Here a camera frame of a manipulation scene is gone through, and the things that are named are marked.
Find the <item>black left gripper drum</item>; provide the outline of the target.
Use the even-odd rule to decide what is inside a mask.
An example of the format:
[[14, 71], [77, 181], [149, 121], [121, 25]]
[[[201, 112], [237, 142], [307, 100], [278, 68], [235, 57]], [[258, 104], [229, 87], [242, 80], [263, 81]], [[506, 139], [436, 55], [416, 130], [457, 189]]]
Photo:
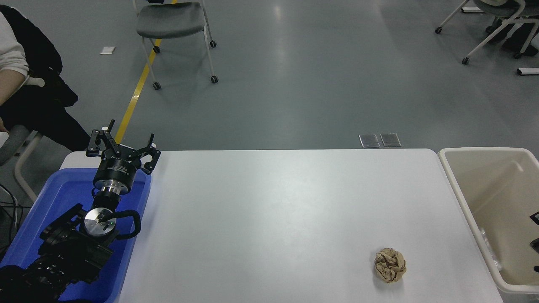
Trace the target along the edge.
[[106, 180], [118, 181], [124, 186], [132, 186], [136, 171], [140, 169], [140, 159], [121, 159], [101, 156], [96, 176], [93, 179], [94, 186], [100, 186]]

